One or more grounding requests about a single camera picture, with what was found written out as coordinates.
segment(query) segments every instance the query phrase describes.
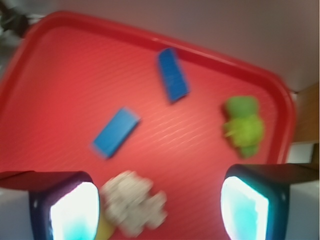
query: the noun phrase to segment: blue rectangular block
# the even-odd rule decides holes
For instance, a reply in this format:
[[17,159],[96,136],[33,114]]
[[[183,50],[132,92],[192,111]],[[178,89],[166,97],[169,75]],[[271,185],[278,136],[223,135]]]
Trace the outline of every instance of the blue rectangular block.
[[174,49],[167,48],[160,52],[158,61],[163,83],[170,101],[175,102],[187,95],[187,93],[189,93],[189,88],[187,81],[178,65],[178,60]]
[[111,157],[138,124],[139,118],[121,108],[111,119],[93,144],[107,157]]

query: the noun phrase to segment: gray wall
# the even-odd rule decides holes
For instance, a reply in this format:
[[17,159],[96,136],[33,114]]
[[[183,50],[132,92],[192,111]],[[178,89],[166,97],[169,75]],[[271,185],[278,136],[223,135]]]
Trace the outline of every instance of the gray wall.
[[293,91],[319,81],[318,0],[7,0],[69,10],[181,39],[280,75]]

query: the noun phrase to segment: white fluffy object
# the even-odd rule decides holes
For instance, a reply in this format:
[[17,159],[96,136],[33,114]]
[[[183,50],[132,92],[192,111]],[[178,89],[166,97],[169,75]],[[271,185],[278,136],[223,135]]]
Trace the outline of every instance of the white fluffy object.
[[106,218],[119,226],[127,237],[137,237],[145,225],[156,229],[168,215],[163,210],[166,194],[160,191],[150,196],[152,186],[150,179],[125,171],[111,178],[100,190],[105,199]]

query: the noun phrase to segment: green plush toy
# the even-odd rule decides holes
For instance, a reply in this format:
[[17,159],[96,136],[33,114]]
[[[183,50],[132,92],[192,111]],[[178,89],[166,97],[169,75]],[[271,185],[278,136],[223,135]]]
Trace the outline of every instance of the green plush toy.
[[250,158],[259,150],[265,135],[265,125],[259,117],[259,103],[253,96],[234,96],[225,103],[230,119],[223,125],[225,137],[239,150],[243,158]]

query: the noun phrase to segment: red tray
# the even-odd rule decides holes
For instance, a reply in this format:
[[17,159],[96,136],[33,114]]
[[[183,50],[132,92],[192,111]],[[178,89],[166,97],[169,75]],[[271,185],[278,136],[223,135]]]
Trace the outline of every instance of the red tray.
[[[170,104],[157,65],[174,47],[190,94]],[[233,164],[284,163],[295,124],[289,91],[274,74],[178,40],[70,12],[56,12],[26,35],[3,77],[0,171],[88,172],[101,187],[133,170],[167,194],[168,217],[138,239],[227,239],[220,189]],[[259,99],[266,136],[241,160],[223,137],[222,104]],[[142,120],[115,156],[92,142],[117,110]],[[119,230],[113,239],[125,238]]]

